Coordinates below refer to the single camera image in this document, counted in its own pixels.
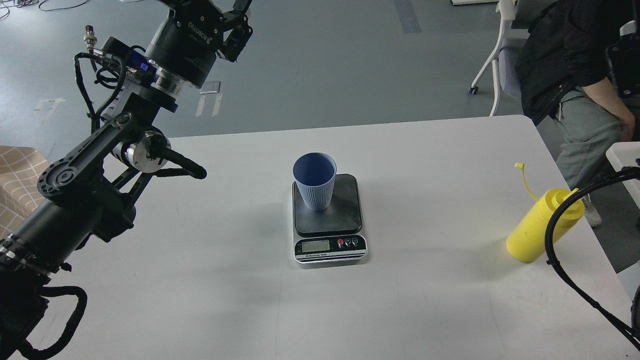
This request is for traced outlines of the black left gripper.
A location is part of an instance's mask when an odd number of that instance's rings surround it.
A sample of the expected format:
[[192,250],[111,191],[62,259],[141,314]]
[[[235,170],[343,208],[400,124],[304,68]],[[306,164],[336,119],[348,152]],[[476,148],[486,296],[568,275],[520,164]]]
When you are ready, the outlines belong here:
[[252,2],[235,0],[230,11],[222,12],[212,0],[163,0],[169,13],[145,57],[201,88],[215,61],[235,62],[253,35]]

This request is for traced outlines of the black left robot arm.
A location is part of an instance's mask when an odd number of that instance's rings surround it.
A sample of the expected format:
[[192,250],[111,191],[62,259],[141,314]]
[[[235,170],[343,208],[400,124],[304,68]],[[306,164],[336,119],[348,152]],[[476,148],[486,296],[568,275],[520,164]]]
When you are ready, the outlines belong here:
[[157,178],[204,179],[204,167],[171,148],[153,126],[175,112],[188,85],[201,89],[217,59],[235,62],[253,34],[249,0],[222,12],[212,0],[166,0],[167,19],[147,48],[109,38],[74,56],[91,134],[36,182],[44,200],[1,240],[1,358],[48,360],[71,341],[87,308],[77,285],[50,286],[91,236],[108,243],[134,226],[135,203]]

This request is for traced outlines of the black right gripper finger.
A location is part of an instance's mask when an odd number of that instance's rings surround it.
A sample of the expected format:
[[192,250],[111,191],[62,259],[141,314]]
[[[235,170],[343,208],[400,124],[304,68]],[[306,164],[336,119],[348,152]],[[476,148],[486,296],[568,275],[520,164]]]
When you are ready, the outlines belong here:
[[620,98],[640,92],[640,37],[637,22],[632,20],[620,28],[618,41],[605,50],[610,81]]

